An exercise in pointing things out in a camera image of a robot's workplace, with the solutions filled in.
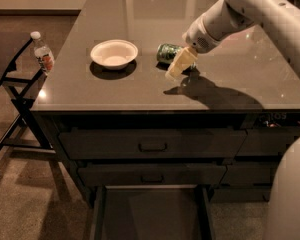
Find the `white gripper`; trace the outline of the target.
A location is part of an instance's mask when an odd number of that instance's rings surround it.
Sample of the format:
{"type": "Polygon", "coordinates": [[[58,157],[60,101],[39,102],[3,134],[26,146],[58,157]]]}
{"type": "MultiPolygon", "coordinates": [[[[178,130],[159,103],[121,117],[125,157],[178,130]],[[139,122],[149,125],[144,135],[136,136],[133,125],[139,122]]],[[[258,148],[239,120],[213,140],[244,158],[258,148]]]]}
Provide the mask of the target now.
{"type": "Polygon", "coordinates": [[[219,45],[220,27],[212,17],[203,13],[189,26],[183,39],[190,47],[184,47],[176,54],[165,74],[169,80],[176,80],[191,67],[197,61],[198,53],[208,53],[219,45]]]}

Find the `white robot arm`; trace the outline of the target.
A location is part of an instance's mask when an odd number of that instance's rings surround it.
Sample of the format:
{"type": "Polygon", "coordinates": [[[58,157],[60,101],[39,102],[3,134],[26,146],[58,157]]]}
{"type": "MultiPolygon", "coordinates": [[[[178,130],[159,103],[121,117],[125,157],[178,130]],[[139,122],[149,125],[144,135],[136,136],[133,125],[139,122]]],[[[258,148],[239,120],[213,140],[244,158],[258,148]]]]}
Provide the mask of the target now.
{"type": "MultiPolygon", "coordinates": [[[[288,0],[218,0],[184,33],[187,46],[166,72],[176,79],[226,37],[257,24],[300,79],[300,9],[288,0]]],[[[263,240],[300,240],[300,137],[287,149],[275,173],[263,240]]]]}

